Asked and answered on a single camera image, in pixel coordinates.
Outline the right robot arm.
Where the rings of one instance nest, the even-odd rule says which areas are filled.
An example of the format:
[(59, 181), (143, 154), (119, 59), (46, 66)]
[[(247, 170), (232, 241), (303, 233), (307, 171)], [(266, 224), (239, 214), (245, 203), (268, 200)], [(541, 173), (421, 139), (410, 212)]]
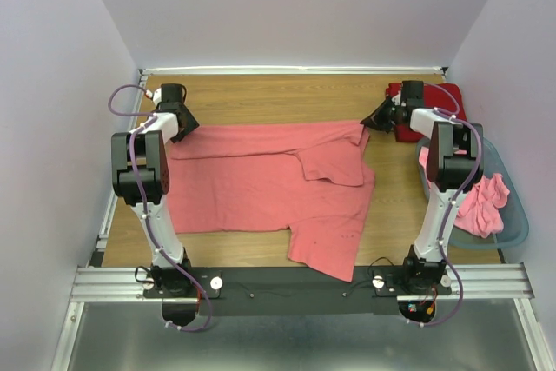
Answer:
[(428, 139), (427, 212), (403, 263), (372, 273), (380, 296), (423, 295), (441, 285), (449, 266), (448, 243), (458, 211), (467, 193), (482, 177), (482, 126), (461, 119), (459, 103), (440, 85), (432, 87), (450, 99), (452, 108), (426, 106), (426, 86), (422, 81), (402, 82), (395, 96), (387, 97), (361, 120), (363, 126), (382, 132), (405, 125)]

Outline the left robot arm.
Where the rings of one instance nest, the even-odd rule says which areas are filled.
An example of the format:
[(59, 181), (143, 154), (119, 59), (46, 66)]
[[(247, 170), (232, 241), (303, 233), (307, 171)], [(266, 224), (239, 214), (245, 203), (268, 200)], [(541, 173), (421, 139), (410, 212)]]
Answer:
[(112, 187), (140, 221), (151, 251), (148, 277), (142, 282), (162, 295), (189, 297), (202, 295), (201, 285), (189, 273), (190, 261), (170, 218), (168, 194), (170, 173), (167, 145), (176, 144), (199, 127), (186, 106), (187, 89), (179, 83), (164, 83), (154, 91), (125, 84), (109, 98), (109, 111), (116, 95), (138, 89), (151, 101), (150, 112), (136, 112), (143, 118), (127, 132), (111, 137)]

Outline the salmon pink t-shirt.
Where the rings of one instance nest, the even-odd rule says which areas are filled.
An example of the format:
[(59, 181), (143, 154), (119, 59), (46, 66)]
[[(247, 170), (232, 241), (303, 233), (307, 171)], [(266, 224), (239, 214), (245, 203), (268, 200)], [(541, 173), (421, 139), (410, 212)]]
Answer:
[(169, 152), (179, 234), (289, 229), (290, 260), (350, 282), (374, 191), (356, 121), (202, 126)]

